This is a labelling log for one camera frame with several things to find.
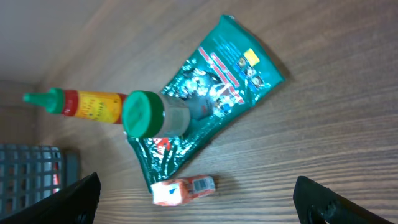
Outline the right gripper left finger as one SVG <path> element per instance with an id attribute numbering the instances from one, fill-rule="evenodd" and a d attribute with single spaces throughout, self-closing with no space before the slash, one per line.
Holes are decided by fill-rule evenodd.
<path id="1" fill-rule="evenodd" d="M 100 201 L 101 182 L 96 172 L 59 192 L 6 217 L 8 224 L 92 224 Z"/>

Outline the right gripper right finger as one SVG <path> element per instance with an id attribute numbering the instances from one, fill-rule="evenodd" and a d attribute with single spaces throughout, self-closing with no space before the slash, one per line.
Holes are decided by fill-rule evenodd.
<path id="1" fill-rule="evenodd" d="M 306 176 L 297 178 L 293 201 L 301 224 L 392 224 Z"/>

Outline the white orange small packet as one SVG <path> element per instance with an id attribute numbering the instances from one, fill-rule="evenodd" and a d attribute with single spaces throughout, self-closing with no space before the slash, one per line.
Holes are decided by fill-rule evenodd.
<path id="1" fill-rule="evenodd" d="M 214 193 L 216 185 L 212 176 L 197 175 L 157 182 L 150 189 L 154 205 L 173 207 Z"/>

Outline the red yellow sauce bottle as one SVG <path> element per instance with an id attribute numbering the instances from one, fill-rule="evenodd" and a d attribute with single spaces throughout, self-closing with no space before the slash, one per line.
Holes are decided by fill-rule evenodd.
<path id="1" fill-rule="evenodd" d="M 46 93 L 26 93 L 23 100 L 50 114 L 120 124 L 126 97 L 122 93 L 51 88 Z"/>

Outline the green lid jar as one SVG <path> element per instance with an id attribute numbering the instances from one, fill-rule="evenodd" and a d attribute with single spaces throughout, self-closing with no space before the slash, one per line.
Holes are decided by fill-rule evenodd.
<path id="1" fill-rule="evenodd" d="M 192 120 L 211 114 L 205 97 L 183 100 L 151 91 L 134 91 L 124 101 L 122 124 L 133 138 L 172 138 L 182 136 Z"/>

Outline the green 3M gloves packet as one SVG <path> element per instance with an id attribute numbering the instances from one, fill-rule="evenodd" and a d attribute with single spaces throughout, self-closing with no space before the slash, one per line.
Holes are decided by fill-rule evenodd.
<path id="1" fill-rule="evenodd" d="M 183 136 L 127 139 L 146 184 L 170 179 L 222 129 L 283 82 L 258 39 L 233 16 L 222 15 L 161 91 L 193 107 Z"/>

